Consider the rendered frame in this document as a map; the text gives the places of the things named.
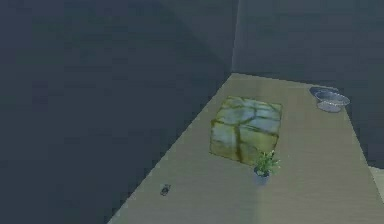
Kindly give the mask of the green houseplant in grey pot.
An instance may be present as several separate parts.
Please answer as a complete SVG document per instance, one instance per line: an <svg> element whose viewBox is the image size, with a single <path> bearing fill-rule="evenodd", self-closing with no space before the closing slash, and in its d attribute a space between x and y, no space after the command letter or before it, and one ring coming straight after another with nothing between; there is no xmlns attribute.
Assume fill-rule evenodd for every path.
<svg viewBox="0 0 384 224"><path fill-rule="evenodd" d="M256 184L265 185L269 177L279 167L280 160L275 157L275 151L262 152L254 167Z"/></svg>

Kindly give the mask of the yellow-green patterned box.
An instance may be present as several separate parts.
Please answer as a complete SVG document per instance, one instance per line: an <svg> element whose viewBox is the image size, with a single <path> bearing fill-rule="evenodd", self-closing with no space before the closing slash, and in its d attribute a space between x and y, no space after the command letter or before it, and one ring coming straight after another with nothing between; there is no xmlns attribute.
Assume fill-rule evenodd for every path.
<svg viewBox="0 0 384 224"><path fill-rule="evenodd" d="M255 166L279 139L282 105L228 96L211 121L210 152Z"/></svg>

